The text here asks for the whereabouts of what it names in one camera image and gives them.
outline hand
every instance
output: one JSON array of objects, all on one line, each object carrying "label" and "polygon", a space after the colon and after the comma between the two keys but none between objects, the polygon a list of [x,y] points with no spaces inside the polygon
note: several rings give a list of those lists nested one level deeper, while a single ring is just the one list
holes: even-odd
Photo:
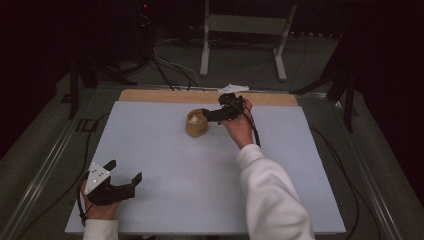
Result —
[{"label": "hand", "polygon": [[121,202],[112,203],[110,205],[105,206],[97,206],[88,200],[87,195],[84,194],[85,185],[87,184],[87,180],[85,180],[81,184],[81,194],[84,198],[85,202],[85,211],[87,219],[98,219],[98,220],[113,220],[115,219],[115,213],[118,209],[118,206]]},{"label": "hand", "polygon": [[[249,109],[245,109],[244,113],[252,119],[252,115],[250,114],[252,103],[246,98],[244,99],[244,103]],[[243,114],[239,115],[236,119],[226,120],[220,123],[225,126],[231,138],[240,149],[253,143],[252,126]]]}]

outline white tabletop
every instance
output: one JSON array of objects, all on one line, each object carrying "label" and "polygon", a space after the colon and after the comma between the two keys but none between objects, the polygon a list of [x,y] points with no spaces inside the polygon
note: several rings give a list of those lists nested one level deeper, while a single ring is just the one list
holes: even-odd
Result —
[{"label": "white tabletop", "polygon": [[[140,171],[136,197],[122,202],[119,231],[127,234],[247,234],[245,199],[235,162],[238,148],[225,128],[209,123],[191,138],[185,117],[218,104],[116,102],[94,155],[117,160],[112,184]],[[281,163],[309,211],[316,233],[345,232],[333,192],[301,107],[256,106],[264,154]],[[84,231],[75,206],[65,232]]]}]

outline white sleeve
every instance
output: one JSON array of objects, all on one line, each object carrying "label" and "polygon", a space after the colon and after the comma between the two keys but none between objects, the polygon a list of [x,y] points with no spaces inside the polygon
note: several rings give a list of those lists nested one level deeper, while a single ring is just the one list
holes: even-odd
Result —
[{"label": "white sleeve", "polygon": [[118,240],[117,220],[85,221],[84,240]]},{"label": "white sleeve", "polygon": [[255,144],[241,149],[237,163],[251,240],[315,239],[309,214],[280,164],[265,158]]}]

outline sleeve cuff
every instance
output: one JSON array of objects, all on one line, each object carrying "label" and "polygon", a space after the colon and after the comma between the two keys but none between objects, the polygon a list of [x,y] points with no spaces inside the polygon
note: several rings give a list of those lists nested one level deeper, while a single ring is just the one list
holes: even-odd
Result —
[{"label": "sleeve cuff", "polygon": [[256,144],[249,144],[240,150],[236,160],[240,168],[244,169],[253,161],[260,158],[265,158],[261,148]]},{"label": "sleeve cuff", "polygon": [[88,219],[85,222],[84,240],[91,239],[118,239],[118,221]]}]

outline wire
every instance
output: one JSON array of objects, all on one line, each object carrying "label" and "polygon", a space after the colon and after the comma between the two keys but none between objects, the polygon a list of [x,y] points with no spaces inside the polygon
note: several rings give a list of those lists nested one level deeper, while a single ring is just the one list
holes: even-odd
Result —
[{"label": "wire", "polygon": [[188,88],[187,88],[187,91],[189,91],[190,90],[190,87],[191,87],[191,83],[195,83],[195,84],[197,84],[190,76],[188,76],[187,75],[187,73],[183,70],[183,69],[181,69],[179,66],[175,66],[177,69],[174,69],[174,68],[171,68],[171,67],[168,67],[168,66],[166,66],[166,65],[164,65],[164,64],[162,64],[162,63],[160,63],[160,62],[158,62],[158,64],[159,65],[161,65],[161,66],[163,66],[163,67],[165,67],[165,68],[168,68],[168,69],[170,69],[170,70],[172,70],[172,71],[175,71],[175,72],[177,72],[177,73],[179,73],[179,74],[181,74],[181,75],[183,75],[183,76],[185,76],[185,77],[187,77],[187,79],[189,80],[188,81]]},{"label": "wire", "polygon": [[[99,125],[99,122],[107,117],[109,115],[105,114],[103,116],[101,116],[100,118],[98,118],[97,120],[95,120],[93,128],[96,129],[97,126]],[[75,184],[78,183],[78,181],[80,180],[81,176],[84,174],[87,162],[88,162],[88,149],[89,149],[89,145],[90,145],[90,138],[91,138],[91,134],[94,132],[93,131],[89,131],[88,136],[87,136],[87,140],[85,143],[85,154],[84,154],[84,163],[83,166],[78,174],[78,177],[72,182],[72,184],[52,203],[50,204],[43,212],[41,212],[36,218],[34,218],[34,220],[21,232],[21,234],[18,235],[18,237],[16,238],[16,240],[21,239],[25,233],[28,232],[28,230],[34,226],[34,224],[36,224],[41,217],[43,217],[48,211],[50,211],[57,203],[59,203],[68,193],[69,191],[75,186]]]},{"label": "wire", "polygon": [[352,191],[352,194],[354,196],[354,199],[355,199],[355,205],[356,205],[355,222],[353,224],[353,227],[352,227],[349,235],[346,237],[346,240],[350,239],[353,236],[353,234],[354,234],[354,232],[355,232],[355,230],[356,230],[356,228],[358,226],[358,222],[359,222],[360,207],[359,207],[359,201],[358,201],[357,195],[361,198],[361,200],[363,201],[363,203],[367,207],[368,211],[370,212],[370,214],[371,214],[371,216],[373,218],[373,221],[374,221],[374,223],[375,223],[375,225],[377,227],[378,239],[381,239],[381,232],[380,232],[380,228],[378,226],[378,221],[377,221],[376,217],[374,216],[371,207],[366,202],[364,196],[359,192],[359,190],[356,188],[356,186],[352,183],[352,181],[350,180],[350,178],[347,176],[346,169],[344,168],[344,165],[343,165],[343,163],[341,161],[341,158],[338,155],[338,153],[336,152],[336,150],[334,149],[333,145],[327,140],[327,138],[325,138],[325,136],[315,126],[313,126],[311,123],[308,123],[308,125],[309,125],[309,128],[311,129],[311,131],[313,131],[316,134],[318,134],[318,136],[320,136],[321,139],[324,141],[324,143],[327,145],[327,147],[328,147],[331,155],[333,156],[333,159],[335,160],[337,166],[342,171],[342,173],[343,173],[343,175],[344,175],[344,177],[345,177],[345,179],[346,179],[346,181],[347,181],[347,183],[349,185],[349,188]]},{"label": "wire", "polygon": [[166,76],[166,74],[165,74],[165,72],[162,70],[162,68],[160,67],[160,65],[158,64],[158,62],[156,61],[156,59],[152,59],[152,61],[153,61],[153,63],[154,64],[156,64],[156,68],[154,68],[153,66],[151,66],[153,69],[156,69],[156,70],[158,70],[159,71],[159,73],[162,75],[162,78],[163,78],[163,80],[166,82],[166,84],[168,84],[168,86],[171,88],[171,90],[172,91],[174,91],[175,89],[174,88],[176,88],[177,90],[179,90],[179,91],[181,91],[180,90],[180,86],[176,83],[176,82],[174,82],[174,81],[172,81],[172,80],[170,80],[167,76]]},{"label": "wire", "polygon": [[203,88],[202,88],[202,86],[200,85],[200,82],[199,82],[199,77],[197,76],[197,73],[195,72],[195,71],[193,71],[192,69],[190,69],[190,68],[188,68],[188,67],[185,67],[185,66],[183,66],[183,65],[179,65],[179,64],[176,64],[176,63],[172,63],[172,62],[169,62],[169,61],[167,61],[167,60],[165,60],[165,59],[163,59],[163,58],[161,58],[157,53],[156,53],[156,51],[155,51],[155,49],[153,48],[152,49],[153,50],[153,53],[156,55],[156,57],[158,57],[161,61],[163,61],[163,62],[165,62],[165,63],[168,63],[168,64],[171,64],[171,65],[174,65],[174,66],[178,66],[178,67],[181,67],[181,68],[184,68],[184,69],[186,69],[186,70],[189,70],[190,72],[192,72],[195,76],[196,76],[196,82],[197,82],[197,85],[203,90]]}]

